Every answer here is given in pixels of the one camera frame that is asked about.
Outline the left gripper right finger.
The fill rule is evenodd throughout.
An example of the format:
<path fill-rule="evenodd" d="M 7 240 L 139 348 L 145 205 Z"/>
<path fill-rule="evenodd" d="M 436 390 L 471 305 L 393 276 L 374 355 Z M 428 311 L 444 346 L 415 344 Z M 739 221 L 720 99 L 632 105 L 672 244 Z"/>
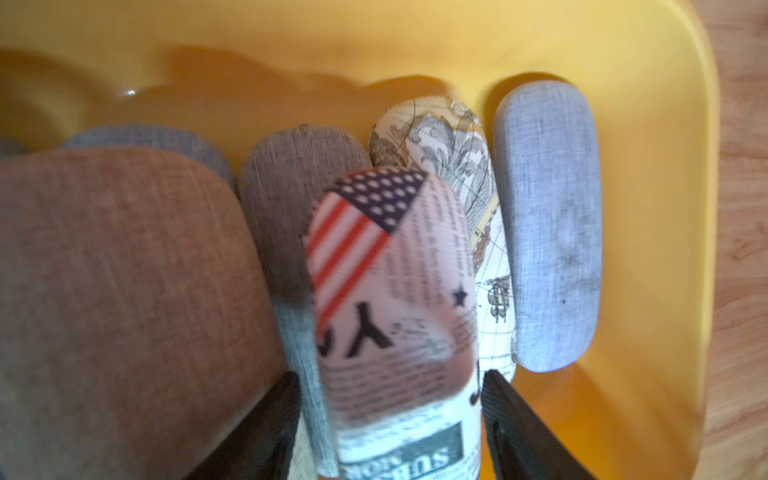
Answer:
<path fill-rule="evenodd" d="M 493 470 L 498 479 L 594 480 L 496 370 L 484 374 L 481 404 Z"/>

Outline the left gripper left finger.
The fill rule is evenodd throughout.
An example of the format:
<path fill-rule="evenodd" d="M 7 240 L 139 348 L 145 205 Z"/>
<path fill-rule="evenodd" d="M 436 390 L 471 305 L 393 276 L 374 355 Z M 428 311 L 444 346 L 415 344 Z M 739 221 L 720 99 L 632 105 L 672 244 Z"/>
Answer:
<path fill-rule="evenodd" d="M 301 413 L 299 375 L 283 373 L 228 433 L 215 426 L 188 479 L 286 479 Z"/>

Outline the newspaper print glasses case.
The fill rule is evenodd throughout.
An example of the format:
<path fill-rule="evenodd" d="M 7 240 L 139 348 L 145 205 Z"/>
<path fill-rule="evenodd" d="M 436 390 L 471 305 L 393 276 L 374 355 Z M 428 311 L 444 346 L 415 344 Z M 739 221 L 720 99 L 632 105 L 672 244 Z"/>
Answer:
<path fill-rule="evenodd" d="M 478 478 L 475 273 L 453 190 L 402 167 L 345 175 L 305 255 L 340 477 Z"/>

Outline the grey fabric glasses case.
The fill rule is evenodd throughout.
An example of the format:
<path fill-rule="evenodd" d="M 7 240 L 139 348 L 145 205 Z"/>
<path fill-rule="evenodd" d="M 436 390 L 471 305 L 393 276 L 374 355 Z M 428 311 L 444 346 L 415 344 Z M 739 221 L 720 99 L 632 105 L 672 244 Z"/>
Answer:
<path fill-rule="evenodd" d="M 295 451 L 309 455 L 311 461 L 295 473 L 297 479 L 338 475 L 315 346 L 304 254 L 307 222 L 328 186 L 370 165 L 368 154 L 348 132 L 301 125 L 258 142 L 239 175 L 241 205 L 264 271 L 287 363 L 300 381 L 303 423 Z"/>

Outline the lilac fabric glasses case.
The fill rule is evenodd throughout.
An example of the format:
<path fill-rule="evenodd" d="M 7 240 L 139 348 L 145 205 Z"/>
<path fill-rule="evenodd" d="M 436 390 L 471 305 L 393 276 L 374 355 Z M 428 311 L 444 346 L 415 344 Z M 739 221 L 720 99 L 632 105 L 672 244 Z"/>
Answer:
<path fill-rule="evenodd" d="M 493 123 L 517 321 L 517 359 L 537 373 L 578 360 L 595 335 L 603 263 L 595 120 L 584 95 L 557 80 L 523 84 Z"/>

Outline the purple fabric glasses case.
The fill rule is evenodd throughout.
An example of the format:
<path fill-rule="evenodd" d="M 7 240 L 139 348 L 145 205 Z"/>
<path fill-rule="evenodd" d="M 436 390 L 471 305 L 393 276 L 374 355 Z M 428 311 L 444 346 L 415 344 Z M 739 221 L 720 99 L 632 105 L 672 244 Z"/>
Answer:
<path fill-rule="evenodd" d="M 237 192 L 229 161 L 215 145 L 192 131 L 151 124 L 107 125 L 79 132 L 62 144 L 63 148 L 104 146 L 149 147 L 179 153 L 215 172 Z"/>

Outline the map print glasses case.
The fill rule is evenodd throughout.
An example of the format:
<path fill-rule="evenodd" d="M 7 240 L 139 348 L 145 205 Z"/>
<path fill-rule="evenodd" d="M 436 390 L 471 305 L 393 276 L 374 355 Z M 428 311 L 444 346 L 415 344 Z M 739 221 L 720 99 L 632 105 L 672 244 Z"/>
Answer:
<path fill-rule="evenodd" d="M 510 262 L 491 155 L 478 116 L 449 96 L 401 102 L 374 123 L 376 166 L 420 168 L 451 186 L 465 208 L 475 270 L 482 370 L 513 379 L 517 335 Z"/>

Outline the yellow plastic storage tray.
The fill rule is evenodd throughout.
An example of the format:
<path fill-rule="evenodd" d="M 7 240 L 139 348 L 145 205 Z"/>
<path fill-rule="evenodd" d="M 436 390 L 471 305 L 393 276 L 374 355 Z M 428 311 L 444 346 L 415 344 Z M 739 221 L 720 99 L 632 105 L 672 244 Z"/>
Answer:
<path fill-rule="evenodd" d="M 264 136 L 366 141 L 402 100 L 450 93 L 490 124 L 558 77 L 592 110 L 600 319 L 573 367 L 514 384 L 601 479 L 688 479 L 712 323 L 719 100 L 686 1 L 5 1 L 1 132 L 44 149 L 112 123 L 193 130 L 235 166 Z"/>

